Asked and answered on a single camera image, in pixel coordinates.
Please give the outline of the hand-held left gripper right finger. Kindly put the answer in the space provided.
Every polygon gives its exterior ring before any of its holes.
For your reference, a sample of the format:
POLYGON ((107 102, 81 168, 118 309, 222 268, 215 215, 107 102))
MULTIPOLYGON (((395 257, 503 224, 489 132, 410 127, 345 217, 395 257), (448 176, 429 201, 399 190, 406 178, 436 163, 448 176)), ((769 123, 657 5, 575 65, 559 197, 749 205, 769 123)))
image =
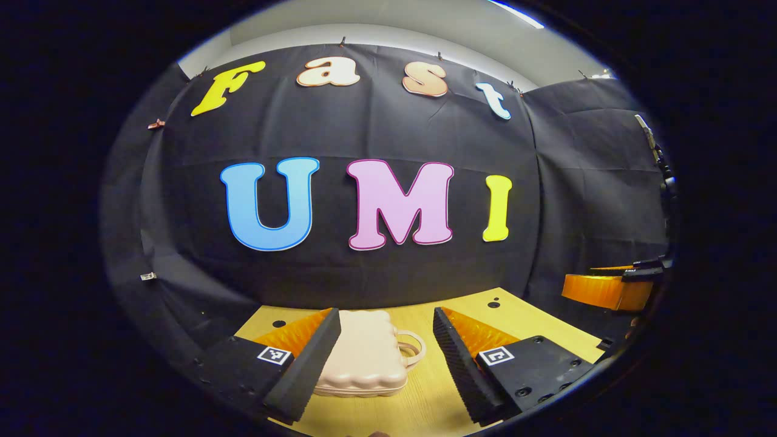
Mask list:
POLYGON ((458 311, 436 307, 433 334, 474 423, 533 409, 593 368, 544 336, 517 339, 458 311))

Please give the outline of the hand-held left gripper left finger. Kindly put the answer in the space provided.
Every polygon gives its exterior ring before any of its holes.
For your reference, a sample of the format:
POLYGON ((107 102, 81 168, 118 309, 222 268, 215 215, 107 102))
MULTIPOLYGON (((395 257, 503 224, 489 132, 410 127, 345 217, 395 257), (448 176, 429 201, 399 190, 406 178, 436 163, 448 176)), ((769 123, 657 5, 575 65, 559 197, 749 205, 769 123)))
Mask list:
POLYGON ((197 382, 250 418, 291 425, 302 418, 340 334, 334 308, 254 340, 227 337, 198 356, 197 382))

